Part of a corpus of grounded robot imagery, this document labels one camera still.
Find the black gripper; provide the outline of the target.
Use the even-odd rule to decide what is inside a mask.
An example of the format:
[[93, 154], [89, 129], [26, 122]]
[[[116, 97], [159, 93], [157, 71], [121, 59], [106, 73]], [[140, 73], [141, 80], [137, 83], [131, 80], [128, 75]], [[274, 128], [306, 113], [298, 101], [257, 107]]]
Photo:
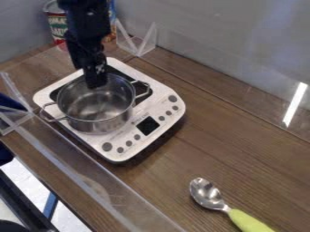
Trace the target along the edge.
[[[106, 57], [101, 39], [109, 33], [109, 7], [106, 0], [57, 0], [66, 17], [64, 34], [70, 61], [76, 70], [84, 69], [88, 89], [106, 84]], [[88, 56], [81, 64], [81, 57]]]

